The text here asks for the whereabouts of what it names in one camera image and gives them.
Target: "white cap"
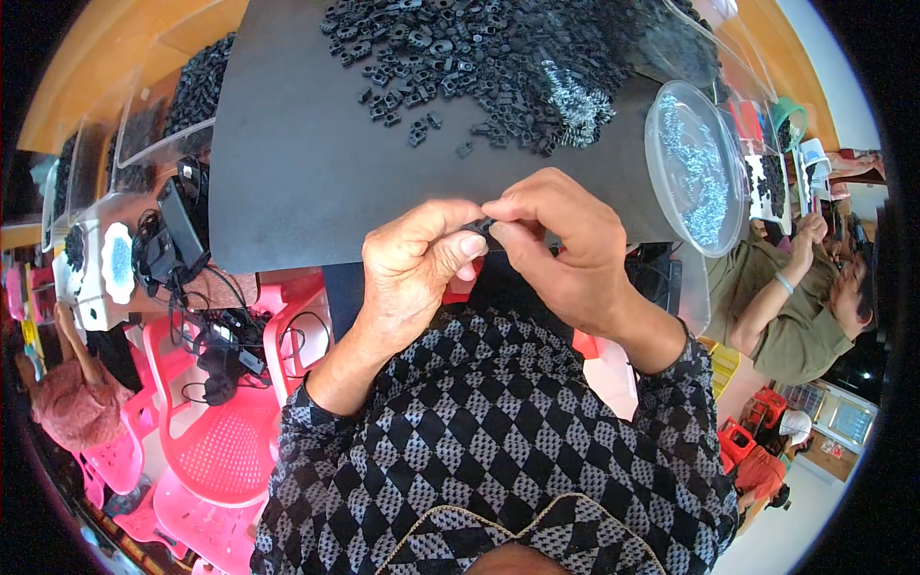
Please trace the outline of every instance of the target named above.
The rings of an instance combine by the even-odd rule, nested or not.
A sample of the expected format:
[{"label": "white cap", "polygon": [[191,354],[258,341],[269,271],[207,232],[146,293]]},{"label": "white cap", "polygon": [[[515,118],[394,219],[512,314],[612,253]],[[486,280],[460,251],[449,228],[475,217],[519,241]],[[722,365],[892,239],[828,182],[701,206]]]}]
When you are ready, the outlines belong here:
[{"label": "white cap", "polygon": [[804,411],[787,409],[779,420],[779,434],[792,437],[792,444],[804,443],[811,433],[811,417]]}]

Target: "green basket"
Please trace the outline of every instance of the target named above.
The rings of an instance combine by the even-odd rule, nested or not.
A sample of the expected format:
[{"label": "green basket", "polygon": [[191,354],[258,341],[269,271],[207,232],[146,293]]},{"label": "green basket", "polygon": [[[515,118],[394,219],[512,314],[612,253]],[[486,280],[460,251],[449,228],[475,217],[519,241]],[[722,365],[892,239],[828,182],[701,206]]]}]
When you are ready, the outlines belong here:
[{"label": "green basket", "polygon": [[781,152],[791,151],[802,141],[805,130],[808,128],[808,112],[802,106],[782,96],[770,109],[770,118],[775,127],[776,145],[779,145],[779,127],[783,125],[786,118],[789,119],[789,145],[786,149],[780,150]]}]

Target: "fingernail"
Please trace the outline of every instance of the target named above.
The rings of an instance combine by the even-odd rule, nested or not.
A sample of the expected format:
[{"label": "fingernail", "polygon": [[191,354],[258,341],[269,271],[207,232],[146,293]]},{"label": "fingernail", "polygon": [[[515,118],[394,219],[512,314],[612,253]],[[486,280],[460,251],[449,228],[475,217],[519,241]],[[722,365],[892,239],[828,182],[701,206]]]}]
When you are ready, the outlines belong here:
[{"label": "fingernail", "polygon": [[496,222],[495,224],[492,224],[491,226],[489,226],[489,233],[493,237],[498,238],[498,236],[501,236],[502,234],[505,233],[505,230],[507,229],[507,227],[508,226],[504,222]]},{"label": "fingernail", "polygon": [[483,236],[467,236],[460,240],[460,251],[470,258],[479,255],[479,252],[486,246],[486,238]]}]

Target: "checkered shirt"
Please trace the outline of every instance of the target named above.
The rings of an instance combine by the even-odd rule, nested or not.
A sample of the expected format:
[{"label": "checkered shirt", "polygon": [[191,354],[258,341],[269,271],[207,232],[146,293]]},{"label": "checkered shirt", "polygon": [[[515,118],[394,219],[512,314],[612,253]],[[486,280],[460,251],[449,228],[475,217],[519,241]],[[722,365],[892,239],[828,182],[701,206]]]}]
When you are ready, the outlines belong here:
[{"label": "checkered shirt", "polygon": [[444,312],[360,416],[283,410],[257,573],[462,573],[505,543],[573,574],[705,573],[738,521],[693,339],[619,419],[533,320]]}]

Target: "bracelet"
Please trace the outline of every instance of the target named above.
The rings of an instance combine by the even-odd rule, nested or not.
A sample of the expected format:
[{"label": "bracelet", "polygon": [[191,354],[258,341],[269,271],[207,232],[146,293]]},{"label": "bracelet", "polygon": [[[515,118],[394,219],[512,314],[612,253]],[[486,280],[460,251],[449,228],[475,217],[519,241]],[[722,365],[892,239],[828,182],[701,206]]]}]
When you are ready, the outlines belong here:
[{"label": "bracelet", "polygon": [[792,284],[789,283],[789,280],[787,280],[786,277],[779,272],[776,273],[776,279],[783,284],[783,287],[786,288],[786,291],[789,292],[789,295],[792,295],[792,293],[795,291],[795,288],[792,287]]}]

